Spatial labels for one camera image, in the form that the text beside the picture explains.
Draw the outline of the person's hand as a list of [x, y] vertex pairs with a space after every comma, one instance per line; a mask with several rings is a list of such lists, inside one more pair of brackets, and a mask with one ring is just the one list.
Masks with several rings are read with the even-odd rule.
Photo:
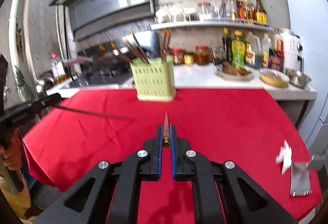
[[1, 146], [3, 165], [11, 171], [19, 170], [22, 167], [20, 146], [21, 142], [16, 130], [11, 133], [9, 146], [7, 148]]

